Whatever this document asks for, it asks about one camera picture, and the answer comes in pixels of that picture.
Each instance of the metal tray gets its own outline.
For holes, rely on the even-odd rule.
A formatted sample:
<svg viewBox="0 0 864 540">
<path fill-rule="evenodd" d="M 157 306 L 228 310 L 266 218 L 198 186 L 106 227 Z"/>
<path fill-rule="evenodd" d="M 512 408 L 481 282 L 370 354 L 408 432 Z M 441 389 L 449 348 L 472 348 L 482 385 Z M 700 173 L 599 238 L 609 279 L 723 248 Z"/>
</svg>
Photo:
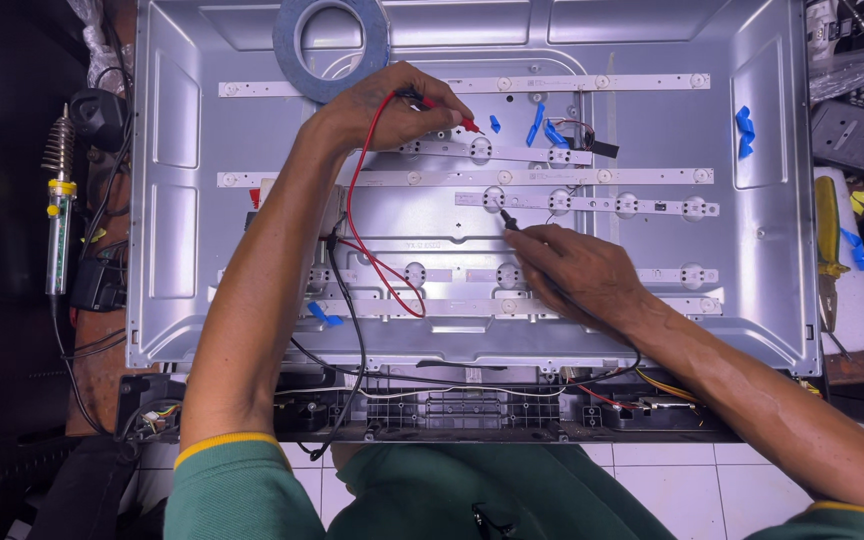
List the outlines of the metal tray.
<svg viewBox="0 0 864 540">
<path fill-rule="evenodd" d="M 220 98 L 226 81 L 283 81 L 272 29 L 277 5 L 255 1 L 140 0 L 136 39 L 136 134 L 130 229 L 132 250 L 126 364 L 191 362 L 211 292 L 218 286 L 253 209 L 249 190 L 220 187 L 228 171 L 278 171 L 295 133 L 317 105 L 302 97 Z M 599 141 L 620 146 L 610 168 L 714 169 L 703 185 L 594 185 L 576 196 L 683 201 L 700 195 L 718 217 L 517 209 L 522 226 L 551 221 L 620 244 L 636 268 L 700 264 L 718 281 L 695 290 L 650 283 L 666 299 L 713 298 L 722 315 L 690 315 L 732 346 L 794 375 L 819 375 L 815 232 L 812 209 L 807 64 L 801 2 L 794 0 L 394 1 L 390 59 L 436 77 L 708 73 L 695 91 L 597 91 L 465 94 L 486 131 L 502 124 L 494 144 L 524 146 L 536 104 L 547 117 L 582 117 Z M 302 35 L 308 66 L 320 76 L 348 69 L 362 38 L 336 9 L 313 17 Z M 751 110 L 754 153 L 738 159 L 735 114 Z M 471 133 L 450 132 L 469 143 Z M 440 137 L 430 134 L 430 141 Z M 546 147 L 539 132 L 535 146 Z M 351 158 L 342 169 L 348 176 Z M 373 170 L 523 168 L 479 166 L 462 157 L 382 153 Z M 519 186 L 546 196 L 554 186 Z M 557 186 L 564 190 L 571 188 Z M 468 270 L 514 264 L 498 215 L 455 204 L 457 191 L 483 187 L 357 187 L 354 209 L 362 238 L 392 267 L 421 263 L 452 270 L 451 281 L 426 282 L 427 299 L 527 298 L 522 289 L 468 282 Z M 340 265 L 356 271 L 356 297 L 387 297 L 354 252 Z M 318 263 L 325 266 L 322 253 Z M 311 291 L 328 298 L 330 289 Z M 412 294 L 403 292 L 403 298 Z M 630 353 L 611 339 L 554 316 L 455 316 L 363 319 L 369 367 L 410 369 L 423 360 L 509 365 L 552 374 L 562 366 L 627 365 Z M 295 334 L 333 363 L 357 364 L 352 325 L 299 321 Z M 289 351 L 288 369 L 305 360 Z"/>
</svg>

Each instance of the white tile floor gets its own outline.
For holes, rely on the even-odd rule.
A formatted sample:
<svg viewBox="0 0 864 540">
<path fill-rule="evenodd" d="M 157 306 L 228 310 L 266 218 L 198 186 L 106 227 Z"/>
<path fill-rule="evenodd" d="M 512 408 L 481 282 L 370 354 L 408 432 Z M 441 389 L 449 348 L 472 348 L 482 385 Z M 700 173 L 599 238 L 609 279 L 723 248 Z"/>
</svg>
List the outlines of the white tile floor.
<svg viewBox="0 0 864 540">
<path fill-rule="evenodd" d="M 282 448 L 326 527 L 353 501 L 331 452 L 312 463 Z M 803 511 L 806 492 L 745 444 L 590 444 L 588 456 L 637 497 L 679 540 L 738 540 Z M 172 491 L 179 445 L 147 448 L 137 499 L 150 509 Z"/>
</svg>

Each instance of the spring coil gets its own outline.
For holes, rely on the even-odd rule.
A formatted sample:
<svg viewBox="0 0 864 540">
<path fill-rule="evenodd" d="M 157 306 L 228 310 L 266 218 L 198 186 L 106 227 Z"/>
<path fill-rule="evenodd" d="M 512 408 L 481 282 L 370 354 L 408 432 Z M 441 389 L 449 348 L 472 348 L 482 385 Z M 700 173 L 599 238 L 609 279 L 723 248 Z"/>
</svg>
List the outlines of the spring coil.
<svg viewBox="0 0 864 540">
<path fill-rule="evenodd" d="M 45 143 L 45 155 L 42 157 L 42 168 L 58 173 L 58 180 L 65 181 L 72 175 L 72 145 L 75 143 L 75 127 L 68 118 L 68 112 L 55 120 L 49 129 L 49 138 Z"/>
</svg>

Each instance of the person's left hand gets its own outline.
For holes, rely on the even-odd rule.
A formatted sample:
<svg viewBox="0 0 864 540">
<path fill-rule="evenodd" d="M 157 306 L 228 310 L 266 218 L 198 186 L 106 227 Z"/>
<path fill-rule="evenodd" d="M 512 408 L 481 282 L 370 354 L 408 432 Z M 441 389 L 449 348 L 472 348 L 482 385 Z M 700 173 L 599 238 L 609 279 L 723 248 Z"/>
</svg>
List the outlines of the person's left hand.
<svg viewBox="0 0 864 540">
<path fill-rule="evenodd" d="M 379 116 L 368 150 L 390 150 L 438 130 L 450 130 L 473 112 L 455 97 L 445 82 L 398 61 L 359 80 L 324 106 L 317 116 L 328 122 L 337 141 L 349 150 L 362 148 L 376 110 L 389 92 L 413 88 L 436 102 L 435 108 L 415 110 L 415 100 L 392 97 Z"/>
</svg>

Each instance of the plastic bag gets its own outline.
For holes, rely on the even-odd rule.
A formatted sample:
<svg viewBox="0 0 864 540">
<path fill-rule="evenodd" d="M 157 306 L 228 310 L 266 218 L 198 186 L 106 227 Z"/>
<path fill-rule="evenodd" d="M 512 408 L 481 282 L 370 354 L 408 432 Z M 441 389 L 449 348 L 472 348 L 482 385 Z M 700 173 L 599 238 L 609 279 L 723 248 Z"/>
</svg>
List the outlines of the plastic bag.
<svg viewBox="0 0 864 540">
<path fill-rule="evenodd" d="M 864 49 L 810 61 L 808 65 L 809 99 L 813 104 L 859 87 L 864 87 Z"/>
<path fill-rule="evenodd" d="M 81 22 L 85 23 L 81 36 L 85 40 L 90 55 L 86 77 L 89 87 L 98 87 L 114 94 L 124 92 L 121 71 L 112 69 L 102 75 L 107 68 L 119 68 L 119 58 L 115 54 L 115 49 L 106 44 L 106 35 L 102 32 L 102 0 L 68 0 L 68 3 Z M 132 73 L 134 53 L 131 43 L 122 47 L 122 56 L 126 64 L 124 68 Z M 102 80 L 98 80 L 97 85 L 96 79 L 100 75 Z"/>
</svg>

